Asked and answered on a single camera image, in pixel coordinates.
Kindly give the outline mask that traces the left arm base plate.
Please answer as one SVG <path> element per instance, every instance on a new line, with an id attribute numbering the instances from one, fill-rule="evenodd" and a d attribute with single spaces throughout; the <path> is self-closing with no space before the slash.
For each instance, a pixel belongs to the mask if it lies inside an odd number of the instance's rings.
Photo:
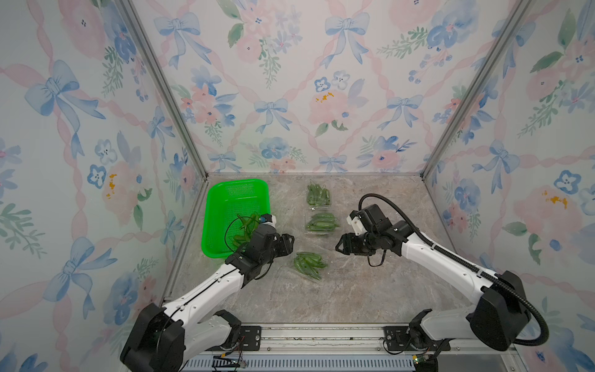
<path id="1" fill-rule="evenodd" d="M 234 326 L 222 345 L 221 350 L 259 351 L 262 341 L 262 327 L 259 325 Z"/>

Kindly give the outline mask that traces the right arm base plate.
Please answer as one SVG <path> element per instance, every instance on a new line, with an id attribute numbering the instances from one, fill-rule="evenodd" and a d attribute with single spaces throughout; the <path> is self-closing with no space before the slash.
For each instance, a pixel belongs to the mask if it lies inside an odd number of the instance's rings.
<path id="1" fill-rule="evenodd" d="M 414 336 L 411 336 L 408 325 L 386 325 L 382 330 L 382 345 L 388 353 L 394 355 L 404 352 L 429 353 L 438 349 L 451 350 L 449 341 L 444 339 L 430 340 L 425 334 L 418 333 L 416 330 L 414 330 Z"/>

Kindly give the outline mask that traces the green plastic basket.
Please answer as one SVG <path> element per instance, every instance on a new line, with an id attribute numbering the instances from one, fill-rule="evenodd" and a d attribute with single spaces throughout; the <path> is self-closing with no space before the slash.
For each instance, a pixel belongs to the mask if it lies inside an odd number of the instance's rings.
<path id="1" fill-rule="evenodd" d="M 239 218 L 270 212 L 269 187 L 265 181 L 224 181 L 212 186 L 206 197 L 203 254 L 212 259 L 228 257 L 232 253 L 232 238 L 242 232 Z"/>

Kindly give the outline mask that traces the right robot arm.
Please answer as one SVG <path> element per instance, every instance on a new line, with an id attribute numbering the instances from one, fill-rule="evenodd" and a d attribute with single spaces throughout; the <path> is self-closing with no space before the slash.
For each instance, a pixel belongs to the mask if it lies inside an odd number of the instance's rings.
<path id="1" fill-rule="evenodd" d="M 534 339 L 520 337 L 532 320 L 542 325 L 543 318 L 526 299 L 522 281 L 515 274 L 480 268 L 404 221 L 384 231 L 355 223 L 353 232 L 341 236 L 336 251 L 362 257 L 392 252 L 447 281 L 469 301 L 466 308 L 418 313 L 408 325 L 411 345 L 418 350 L 443 340 L 478 339 L 493 350 L 505 351 L 512 344 L 535 346 L 549 337 L 547 329 Z"/>

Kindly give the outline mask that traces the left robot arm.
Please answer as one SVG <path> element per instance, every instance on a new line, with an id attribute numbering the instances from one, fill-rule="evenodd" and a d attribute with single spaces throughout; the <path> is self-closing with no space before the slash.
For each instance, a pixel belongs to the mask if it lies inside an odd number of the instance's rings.
<path id="1" fill-rule="evenodd" d="M 193 357 L 214 347 L 240 344 L 241 321 L 220 303 L 261 278 L 264 266 L 292 254 L 295 238 L 260 226 L 211 277 L 166 305 L 147 305 L 120 354 L 130 371 L 180 371 Z"/>

